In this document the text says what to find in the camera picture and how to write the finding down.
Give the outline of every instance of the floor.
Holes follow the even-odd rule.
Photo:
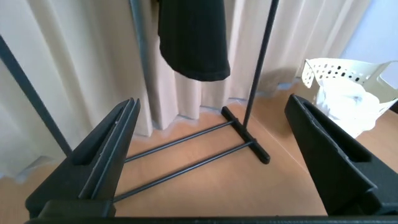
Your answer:
[[[271,155],[261,164],[248,148],[225,156],[115,204],[117,216],[203,217],[255,215],[325,215],[284,116],[289,92],[256,98],[248,129]],[[245,106],[228,105],[242,120]],[[129,155],[224,122],[221,115],[202,113],[198,121],[177,122],[150,138],[134,138]],[[376,127],[358,140],[398,172],[398,115],[388,111]],[[117,193],[217,154],[243,141],[231,127],[183,142],[124,166]],[[25,198],[56,165],[41,167],[24,184],[0,180],[0,223],[23,223],[28,218]]]

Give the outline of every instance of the hanging clothing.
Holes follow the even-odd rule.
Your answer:
[[[230,74],[223,0],[160,0],[160,52],[187,78],[213,82]]]

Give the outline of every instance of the white plastic bag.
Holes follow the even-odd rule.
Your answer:
[[[377,120],[379,99],[347,78],[322,79],[316,106],[349,135],[372,129]]]

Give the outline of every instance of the beige curtain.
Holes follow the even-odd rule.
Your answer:
[[[129,97],[141,99],[135,134],[144,136],[153,123],[164,129],[178,114],[197,119],[200,106],[246,99],[271,1],[224,2],[231,76],[220,82],[189,80],[163,60],[156,0],[2,0],[0,33],[74,148]],[[258,90],[291,82],[305,58],[339,57],[368,4],[281,0]]]

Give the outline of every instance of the perforated basket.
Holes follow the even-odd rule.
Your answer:
[[[338,77],[349,78],[353,82],[362,85],[367,92],[379,98],[380,104],[377,117],[380,117],[398,100],[398,91],[381,77],[383,71],[391,63],[396,62],[397,61],[391,61],[382,64],[373,64],[340,58],[315,58],[305,60],[301,75],[302,83],[295,94],[314,103],[321,79]]]

